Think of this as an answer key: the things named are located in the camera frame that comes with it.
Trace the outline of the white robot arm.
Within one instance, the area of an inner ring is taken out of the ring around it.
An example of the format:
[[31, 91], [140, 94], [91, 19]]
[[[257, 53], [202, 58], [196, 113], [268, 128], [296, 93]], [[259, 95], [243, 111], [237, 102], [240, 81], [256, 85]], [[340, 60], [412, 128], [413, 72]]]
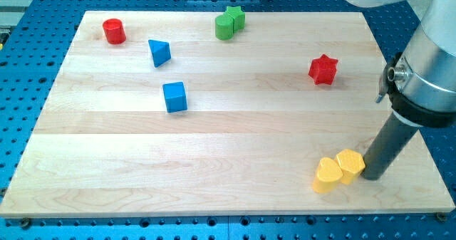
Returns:
[[455, 0], [433, 0], [402, 55], [385, 68], [378, 99], [393, 112], [385, 129], [455, 123]]

